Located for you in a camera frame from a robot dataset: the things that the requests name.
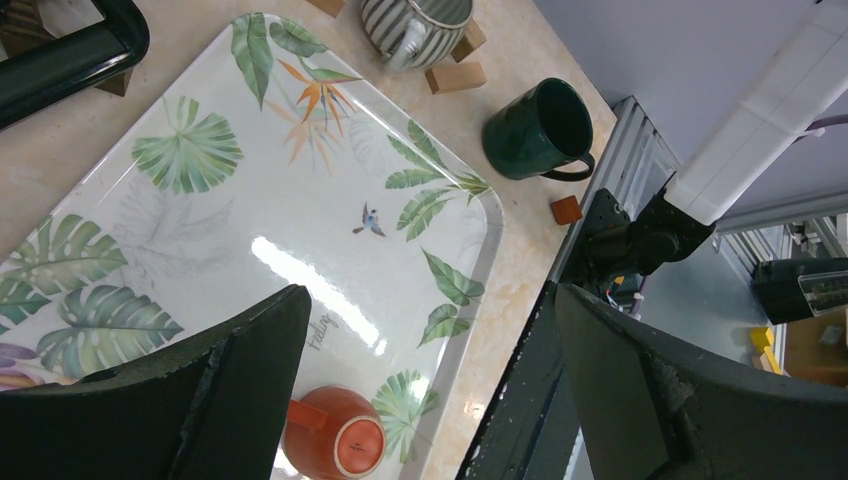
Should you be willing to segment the dark teal mug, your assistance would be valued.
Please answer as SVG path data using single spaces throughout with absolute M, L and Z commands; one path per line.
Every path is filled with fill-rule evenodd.
M 592 176 L 594 129 L 577 91 L 547 78 L 494 114 L 482 130 L 482 146 L 502 176 L 523 180 L 541 176 L 580 182 Z

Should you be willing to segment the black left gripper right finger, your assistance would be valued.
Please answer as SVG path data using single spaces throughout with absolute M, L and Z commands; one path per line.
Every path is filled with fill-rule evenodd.
M 556 324 L 597 479 L 843 479 L 847 392 L 757 370 L 574 285 Z

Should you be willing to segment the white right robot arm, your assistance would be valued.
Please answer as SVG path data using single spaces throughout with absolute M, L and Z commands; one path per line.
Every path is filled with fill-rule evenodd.
M 708 240 L 718 220 L 791 145 L 846 123 L 847 4 L 819 1 L 728 119 L 632 221 L 586 237 L 596 279 L 648 276 Z

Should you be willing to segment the small orange cup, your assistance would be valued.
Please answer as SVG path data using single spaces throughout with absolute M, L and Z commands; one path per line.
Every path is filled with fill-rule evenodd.
M 382 462 L 387 436 L 367 399 L 323 386 L 289 402 L 282 448 L 292 466 L 312 479 L 362 479 Z

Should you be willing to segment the grey striped ribbed cup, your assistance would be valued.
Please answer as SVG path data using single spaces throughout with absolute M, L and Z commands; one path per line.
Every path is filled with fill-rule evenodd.
M 449 56 L 471 20 L 473 0 L 363 0 L 365 35 L 394 71 L 427 68 Z

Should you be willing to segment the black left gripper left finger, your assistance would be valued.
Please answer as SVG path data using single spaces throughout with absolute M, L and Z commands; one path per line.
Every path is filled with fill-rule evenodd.
M 5 479 L 267 479 L 311 297 L 289 285 L 233 318 L 69 385 L 1 396 Z

